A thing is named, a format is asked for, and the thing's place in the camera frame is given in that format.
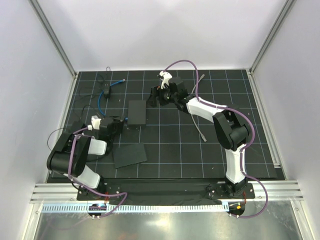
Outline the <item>black network switch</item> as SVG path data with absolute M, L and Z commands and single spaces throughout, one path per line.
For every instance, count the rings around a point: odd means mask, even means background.
M 128 102 L 127 128 L 145 127 L 146 113 L 147 104 L 145 100 L 130 100 Z
M 114 166 L 116 169 L 146 162 L 147 154 L 143 143 L 130 144 L 116 148 L 113 151 Z

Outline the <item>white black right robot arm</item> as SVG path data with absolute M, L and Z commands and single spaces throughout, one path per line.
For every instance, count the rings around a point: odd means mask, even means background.
M 245 150 L 255 138 L 253 126 L 246 116 L 227 105 L 214 104 L 189 93 L 180 77 L 169 79 L 164 87 L 152 87 L 147 104 L 151 107 L 174 104 L 186 114 L 212 122 L 217 140 L 225 150 L 225 192 L 230 198 L 245 195 L 248 184 Z

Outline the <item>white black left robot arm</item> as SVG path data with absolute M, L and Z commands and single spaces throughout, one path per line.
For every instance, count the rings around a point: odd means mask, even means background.
M 106 194 L 102 176 L 87 166 L 89 156 L 105 157 L 113 150 L 114 139 L 123 131 L 124 116 L 91 117 L 90 124 L 74 121 L 52 148 L 46 166 L 48 170 L 68 177 L 87 189 L 94 200 Z

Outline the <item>black power adapter far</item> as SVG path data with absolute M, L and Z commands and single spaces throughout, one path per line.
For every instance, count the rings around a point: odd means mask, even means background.
M 110 84 L 106 83 L 103 88 L 103 96 L 107 100 L 111 97 L 112 87 Z

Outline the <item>black grid work mat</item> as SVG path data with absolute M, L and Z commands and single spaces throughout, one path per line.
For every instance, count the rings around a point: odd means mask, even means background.
M 273 156 L 247 72 L 242 70 L 201 70 L 198 94 L 221 105 L 234 104 L 255 129 L 253 144 L 245 151 L 245 167 L 250 176 L 283 180 L 284 174 Z M 103 96 L 110 84 L 109 99 Z M 64 130 L 75 121 L 89 123 L 93 115 L 127 115 L 130 100 L 148 99 L 159 84 L 158 71 L 83 71 L 78 74 L 68 105 Z M 114 139 L 120 148 L 143 143 L 147 161 L 115 168 L 111 155 L 89 156 L 87 165 L 105 178 L 121 179 L 203 179 L 223 178 L 226 153 L 218 142 L 214 125 L 201 117 L 177 110 L 173 104 L 148 107 L 145 127 L 129 129 Z

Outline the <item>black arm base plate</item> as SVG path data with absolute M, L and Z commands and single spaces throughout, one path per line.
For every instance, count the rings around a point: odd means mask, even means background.
M 99 186 L 98 192 L 115 195 L 127 192 L 126 205 L 182 206 L 215 204 L 218 201 L 253 200 L 254 188 L 248 183 L 243 193 L 233 196 L 224 182 L 205 181 L 149 181 L 149 182 L 108 182 Z

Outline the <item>aluminium frame post left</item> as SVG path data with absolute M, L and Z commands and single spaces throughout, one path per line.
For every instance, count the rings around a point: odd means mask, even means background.
M 53 46 L 57 50 L 60 58 L 62 59 L 63 63 L 65 64 L 66 68 L 70 72 L 73 78 L 76 77 L 77 72 L 75 71 L 74 67 L 72 66 L 65 50 L 63 49 L 63 46 L 61 45 L 53 27 L 51 26 L 45 12 L 43 11 L 40 3 L 38 0 L 28 0 L 31 7 L 33 8 L 35 14 L 37 15 L 39 21 L 41 22 L 44 30 L 46 31 L 48 37 L 50 38 Z

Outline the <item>aluminium frame post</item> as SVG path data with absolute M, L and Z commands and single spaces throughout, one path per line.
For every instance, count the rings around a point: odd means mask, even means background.
M 259 66 L 265 53 L 267 52 L 267 50 L 271 46 L 273 40 L 275 39 L 276 35 L 278 34 L 281 26 L 283 25 L 285 19 L 289 15 L 289 13 L 292 10 L 295 3 L 296 3 L 296 0 L 286 0 L 284 2 L 284 5 L 282 6 L 280 12 L 278 13 L 270 31 L 268 32 L 261 48 L 259 49 L 252 65 L 251 65 L 251 67 L 248 69 L 251 75 L 255 72 L 255 70 Z
M 48 37 L 50 38 L 53 46 L 57 50 L 60 58 L 62 59 L 63 63 L 65 64 L 66 68 L 70 72 L 73 78 L 76 77 L 77 72 L 75 71 L 74 67 L 72 66 L 65 50 L 63 49 L 63 46 L 61 45 L 53 27 L 51 26 L 45 12 L 43 11 L 40 3 L 38 0 L 28 0 L 31 7 L 33 8 L 35 14 L 37 15 L 39 21 L 41 22 L 44 30 L 46 31 Z

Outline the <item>aluminium frame rail front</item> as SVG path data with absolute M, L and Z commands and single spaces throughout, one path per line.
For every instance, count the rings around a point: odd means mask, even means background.
M 107 180 L 106 193 L 110 201 L 119 199 L 116 194 L 127 193 L 127 205 L 205 205 L 212 201 L 301 201 L 303 194 L 295 180 L 271 180 L 261 184 L 249 181 L 244 189 L 235 196 L 230 196 L 223 181 L 205 180 Z M 70 183 L 36 184 L 30 198 L 31 203 L 62 203 L 72 201 L 100 201 L 101 197 Z

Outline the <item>aluminium frame post right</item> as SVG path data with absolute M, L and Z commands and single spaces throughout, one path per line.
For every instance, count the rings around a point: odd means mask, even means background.
M 270 31 L 268 32 L 261 48 L 259 49 L 252 65 L 251 65 L 251 67 L 248 69 L 251 75 L 255 72 L 255 70 L 259 66 L 265 53 L 267 52 L 267 50 L 271 46 L 273 40 L 275 39 L 276 35 L 278 34 L 281 26 L 283 25 L 285 19 L 289 15 L 289 13 L 292 10 L 295 3 L 296 3 L 296 0 L 286 0 L 284 2 L 284 5 L 282 6 L 280 12 L 278 13 Z

